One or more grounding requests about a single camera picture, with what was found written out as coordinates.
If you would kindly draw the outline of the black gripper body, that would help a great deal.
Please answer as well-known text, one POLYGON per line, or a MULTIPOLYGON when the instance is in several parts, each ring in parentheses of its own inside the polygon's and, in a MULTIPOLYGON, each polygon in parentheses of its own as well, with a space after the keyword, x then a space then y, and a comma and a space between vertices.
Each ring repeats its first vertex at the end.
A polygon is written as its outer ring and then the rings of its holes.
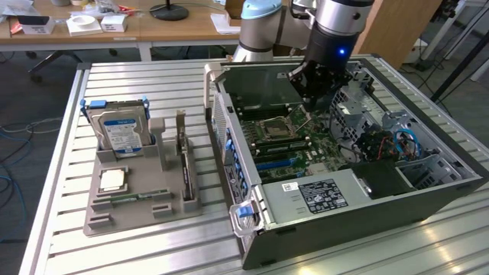
POLYGON ((358 34, 339 36, 314 28, 310 33, 303 58, 303 73, 318 97, 319 81, 326 72, 346 71, 358 34))

